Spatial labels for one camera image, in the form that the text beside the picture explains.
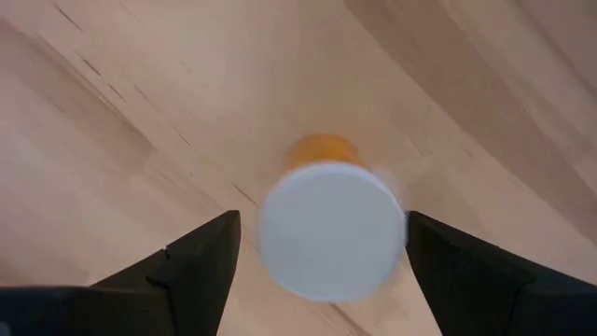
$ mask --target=white lid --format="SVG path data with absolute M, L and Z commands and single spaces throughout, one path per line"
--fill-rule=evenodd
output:
M 314 301 L 365 298 L 391 275 L 404 244 L 394 194 L 351 164 L 291 172 L 260 212 L 259 251 L 270 276 Z

